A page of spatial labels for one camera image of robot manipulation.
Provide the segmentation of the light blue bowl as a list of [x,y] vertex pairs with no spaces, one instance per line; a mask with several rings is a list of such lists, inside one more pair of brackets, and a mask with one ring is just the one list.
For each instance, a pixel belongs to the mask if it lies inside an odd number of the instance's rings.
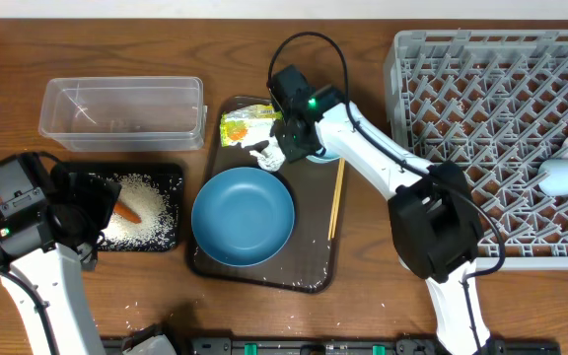
[[309,155],[306,157],[307,160],[315,163],[315,164],[327,164],[339,159],[338,155],[324,155],[324,156],[315,156]]

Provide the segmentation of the orange carrot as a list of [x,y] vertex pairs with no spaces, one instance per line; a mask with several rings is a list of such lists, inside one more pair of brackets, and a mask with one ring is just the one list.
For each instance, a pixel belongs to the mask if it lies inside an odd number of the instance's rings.
[[130,223],[133,224],[141,223],[141,218],[139,217],[139,215],[121,201],[117,201],[115,203],[113,208],[113,213],[122,217],[123,219],[125,219]]

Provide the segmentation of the pile of white rice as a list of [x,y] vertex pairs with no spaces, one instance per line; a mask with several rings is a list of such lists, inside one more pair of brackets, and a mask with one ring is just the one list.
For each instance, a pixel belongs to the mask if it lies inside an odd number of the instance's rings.
[[118,202],[140,222],[133,222],[125,213],[113,213],[104,229],[101,250],[165,252],[174,249],[178,240],[182,176],[179,173],[113,173],[105,178],[120,184]]

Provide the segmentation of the dark blue plate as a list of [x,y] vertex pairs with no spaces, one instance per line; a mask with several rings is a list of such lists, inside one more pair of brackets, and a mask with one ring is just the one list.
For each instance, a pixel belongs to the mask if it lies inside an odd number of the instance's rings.
[[295,218],[293,197],[279,178],[240,167],[203,185],[192,206],[191,227],[208,256],[228,266],[249,267],[287,244]]

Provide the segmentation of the light blue cup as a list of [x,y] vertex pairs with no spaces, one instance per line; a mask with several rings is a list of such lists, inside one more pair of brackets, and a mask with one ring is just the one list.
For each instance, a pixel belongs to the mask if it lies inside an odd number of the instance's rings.
[[555,159],[543,162],[538,172],[545,174],[539,184],[540,190],[549,196],[568,194],[568,159]]

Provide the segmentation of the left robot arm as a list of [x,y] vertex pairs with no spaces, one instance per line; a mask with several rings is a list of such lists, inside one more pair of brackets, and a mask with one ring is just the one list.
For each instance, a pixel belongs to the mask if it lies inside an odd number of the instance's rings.
[[97,176],[47,171],[33,155],[0,162],[0,278],[35,354],[103,354],[82,273],[121,191]]

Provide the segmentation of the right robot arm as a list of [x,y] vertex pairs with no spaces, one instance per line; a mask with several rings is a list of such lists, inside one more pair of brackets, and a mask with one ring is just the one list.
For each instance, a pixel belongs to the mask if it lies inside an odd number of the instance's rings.
[[477,243],[484,212],[455,163],[434,165],[393,142],[338,89],[305,83],[268,85],[283,115],[275,136],[289,162],[321,150],[338,155],[387,200],[395,250],[425,281],[437,338],[451,354],[484,354],[491,333],[478,301]]

